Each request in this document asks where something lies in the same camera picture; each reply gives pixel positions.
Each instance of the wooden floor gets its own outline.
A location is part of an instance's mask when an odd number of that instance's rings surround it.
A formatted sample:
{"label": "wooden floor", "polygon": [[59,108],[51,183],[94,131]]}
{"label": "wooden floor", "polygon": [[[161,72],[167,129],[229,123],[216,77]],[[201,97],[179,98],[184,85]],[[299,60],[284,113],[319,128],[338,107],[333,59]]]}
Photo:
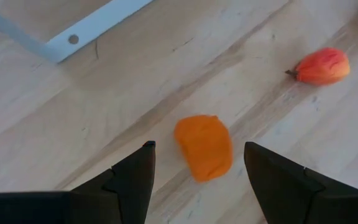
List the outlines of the wooden floor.
{"label": "wooden floor", "polygon": [[[12,2],[0,13],[47,40],[106,1]],[[347,52],[343,82],[284,73],[323,46]],[[221,118],[235,152],[205,184],[172,134],[201,113]],[[60,65],[0,34],[0,192],[72,189],[146,140],[157,142],[149,224],[265,223],[246,141],[358,188],[358,1],[155,0]]]}

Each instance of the wood grain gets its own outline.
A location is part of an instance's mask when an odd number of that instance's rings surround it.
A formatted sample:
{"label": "wood grain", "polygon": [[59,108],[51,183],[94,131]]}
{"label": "wood grain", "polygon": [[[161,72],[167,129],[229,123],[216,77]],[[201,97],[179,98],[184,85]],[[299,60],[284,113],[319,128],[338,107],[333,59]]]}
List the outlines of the wood grain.
{"label": "wood grain", "polygon": [[[246,141],[358,187],[358,1],[155,0],[96,41],[51,65],[0,34],[0,191],[70,190],[149,139],[147,223],[265,223]],[[323,46],[348,54],[343,82],[284,73]],[[234,143],[232,169],[204,184],[172,134],[193,114],[218,115]]]}

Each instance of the orange foam block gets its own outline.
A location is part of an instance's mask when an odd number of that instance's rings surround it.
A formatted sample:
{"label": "orange foam block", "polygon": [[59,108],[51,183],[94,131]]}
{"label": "orange foam block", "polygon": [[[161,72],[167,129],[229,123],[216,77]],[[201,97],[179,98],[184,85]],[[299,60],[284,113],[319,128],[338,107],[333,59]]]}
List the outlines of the orange foam block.
{"label": "orange foam block", "polygon": [[175,139],[196,181],[224,175],[233,163],[229,131],[217,116],[198,115],[180,120]]}

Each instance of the metal frame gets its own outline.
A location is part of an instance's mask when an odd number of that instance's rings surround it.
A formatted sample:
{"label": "metal frame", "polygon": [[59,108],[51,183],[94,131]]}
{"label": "metal frame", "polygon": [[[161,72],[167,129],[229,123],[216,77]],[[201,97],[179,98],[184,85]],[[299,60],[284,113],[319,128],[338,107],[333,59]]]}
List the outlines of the metal frame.
{"label": "metal frame", "polygon": [[[47,43],[35,40],[1,15],[0,32],[7,34],[28,51],[58,63],[151,1],[153,0],[112,0]],[[71,44],[70,37],[75,37],[78,41]]]}

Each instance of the orange sponge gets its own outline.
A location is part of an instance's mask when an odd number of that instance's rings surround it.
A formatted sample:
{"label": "orange sponge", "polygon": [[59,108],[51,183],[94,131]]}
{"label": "orange sponge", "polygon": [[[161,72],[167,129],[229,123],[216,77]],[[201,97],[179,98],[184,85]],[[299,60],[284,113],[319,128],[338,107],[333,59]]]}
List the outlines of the orange sponge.
{"label": "orange sponge", "polygon": [[198,115],[180,120],[175,127],[175,139],[198,182],[222,176],[233,163],[229,131],[217,116]]}
{"label": "orange sponge", "polygon": [[349,59],[338,49],[327,47],[306,56],[296,67],[296,79],[313,85],[329,85],[350,73]]}

